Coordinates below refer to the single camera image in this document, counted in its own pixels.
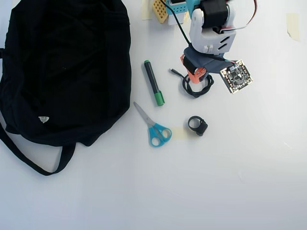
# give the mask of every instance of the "scissor blade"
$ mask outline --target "scissor blade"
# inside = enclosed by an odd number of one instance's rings
[[[150,119],[150,117],[144,112],[144,110],[142,110],[142,108],[136,102],[133,102],[133,104],[136,107],[136,109],[139,111],[139,113],[141,114],[141,116],[144,119],[144,121],[147,124],[149,124],[151,126],[154,126],[155,122],[152,119]]]

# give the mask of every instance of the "scissors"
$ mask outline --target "scissors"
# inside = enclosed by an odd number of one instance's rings
[[[150,143],[153,147],[161,147],[166,142],[168,142],[172,137],[172,131],[169,128],[165,128],[158,123],[154,122],[150,117],[142,110],[142,108],[136,103],[133,103],[136,107],[136,109],[139,111],[141,116],[143,117],[144,121],[147,123],[148,129],[149,129],[149,135],[150,135]],[[153,140],[158,140],[159,143],[155,144]]]

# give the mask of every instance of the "blue scissor handle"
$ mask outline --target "blue scissor handle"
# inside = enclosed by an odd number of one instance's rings
[[[163,131],[167,130],[169,132],[169,136],[165,137],[163,135]],[[150,143],[154,147],[160,147],[165,144],[165,142],[168,142],[172,137],[172,131],[169,128],[163,127],[159,125],[158,123],[155,123],[153,127],[149,128],[149,134],[150,134]],[[160,143],[158,145],[153,144],[153,139],[158,138]]]

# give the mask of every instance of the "circuit board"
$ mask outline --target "circuit board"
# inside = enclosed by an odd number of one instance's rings
[[[221,70],[220,75],[232,94],[253,82],[253,79],[242,60],[236,61],[235,65]]]

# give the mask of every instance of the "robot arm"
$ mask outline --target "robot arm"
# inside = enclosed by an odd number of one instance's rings
[[[242,60],[235,62],[224,59],[224,54],[229,52],[236,36],[236,29],[233,28],[235,18],[233,0],[160,1],[166,6],[167,13],[173,14],[183,34],[180,26],[182,22],[179,22],[175,15],[183,10],[189,11],[191,42],[184,34],[189,46],[181,57],[188,71],[189,80],[199,83],[206,79],[209,73],[219,73],[231,93],[252,83],[252,78]],[[254,0],[254,3],[253,17],[257,10],[257,0]]]

